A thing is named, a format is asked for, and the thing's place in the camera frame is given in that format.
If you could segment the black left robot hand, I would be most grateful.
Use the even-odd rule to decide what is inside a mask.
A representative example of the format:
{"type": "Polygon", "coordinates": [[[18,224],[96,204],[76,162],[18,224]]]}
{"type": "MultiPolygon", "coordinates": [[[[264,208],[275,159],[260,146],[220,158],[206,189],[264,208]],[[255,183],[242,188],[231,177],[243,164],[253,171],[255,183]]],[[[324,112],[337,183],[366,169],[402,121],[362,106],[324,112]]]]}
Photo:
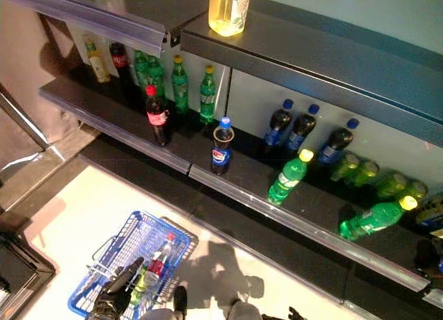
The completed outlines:
{"type": "Polygon", "coordinates": [[[97,296],[93,312],[119,317],[127,309],[134,289],[132,281],[143,261],[144,257],[138,257],[132,264],[117,268],[116,274],[97,296]]]}

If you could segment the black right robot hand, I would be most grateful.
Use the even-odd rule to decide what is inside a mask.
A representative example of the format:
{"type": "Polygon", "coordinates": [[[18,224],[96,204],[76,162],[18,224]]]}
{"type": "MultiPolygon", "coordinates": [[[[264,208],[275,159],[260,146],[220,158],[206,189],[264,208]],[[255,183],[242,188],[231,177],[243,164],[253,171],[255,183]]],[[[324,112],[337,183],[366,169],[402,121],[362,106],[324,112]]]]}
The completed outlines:
{"type": "Polygon", "coordinates": [[[279,318],[274,316],[269,316],[267,314],[261,315],[262,320],[305,320],[304,317],[300,315],[293,307],[289,306],[288,315],[285,318],[279,318]]]}

